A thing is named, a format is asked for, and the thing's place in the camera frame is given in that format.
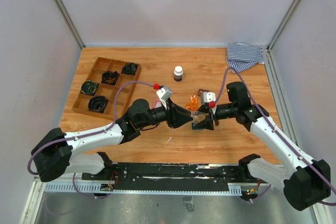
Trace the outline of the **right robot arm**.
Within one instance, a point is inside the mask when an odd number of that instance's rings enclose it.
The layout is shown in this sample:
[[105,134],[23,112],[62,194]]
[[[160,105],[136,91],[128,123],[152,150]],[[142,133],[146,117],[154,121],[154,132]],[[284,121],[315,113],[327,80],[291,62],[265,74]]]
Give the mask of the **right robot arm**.
[[238,177],[244,182],[261,179],[284,193],[294,209],[302,211],[331,195],[330,166],[300,149],[276,125],[272,117],[251,98],[242,82],[226,86],[229,103],[218,104],[213,92],[201,91],[197,127],[213,130],[220,120],[235,118],[246,130],[262,140],[280,160],[281,166],[257,154],[239,160]]

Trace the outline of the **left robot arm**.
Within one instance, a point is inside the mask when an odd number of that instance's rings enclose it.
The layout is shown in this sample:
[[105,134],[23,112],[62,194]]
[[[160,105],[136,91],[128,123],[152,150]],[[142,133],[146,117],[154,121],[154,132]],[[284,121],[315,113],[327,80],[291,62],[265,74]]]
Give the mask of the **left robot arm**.
[[35,164],[42,182],[53,181],[67,173],[95,174],[100,179],[112,175],[112,166],[102,154],[87,152],[103,146],[120,145],[140,136],[145,127],[166,122],[176,129],[192,121],[191,112],[171,100],[165,106],[151,109],[145,99],[137,99],[115,122],[82,132],[64,133],[50,130],[32,149],[29,164]]

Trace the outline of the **clear glass pill bottle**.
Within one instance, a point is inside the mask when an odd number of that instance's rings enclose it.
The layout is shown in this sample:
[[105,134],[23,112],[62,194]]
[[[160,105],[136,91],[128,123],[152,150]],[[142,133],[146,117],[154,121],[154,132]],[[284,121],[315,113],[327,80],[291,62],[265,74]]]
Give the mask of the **clear glass pill bottle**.
[[193,124],[199,124],[206,120],[208,113],[200,112],[200,111],[191,111],[191,117],[193,118]]

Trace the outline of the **orange pill box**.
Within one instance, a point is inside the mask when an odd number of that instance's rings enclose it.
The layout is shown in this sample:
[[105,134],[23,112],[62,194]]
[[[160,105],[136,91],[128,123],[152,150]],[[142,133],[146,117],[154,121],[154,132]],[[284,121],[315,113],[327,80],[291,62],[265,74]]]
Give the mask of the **orange pill box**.
[[200,107],[198,104],[197,95],[190,95],[190,101],[186,104],[186,109],[189,111],[197,111]]

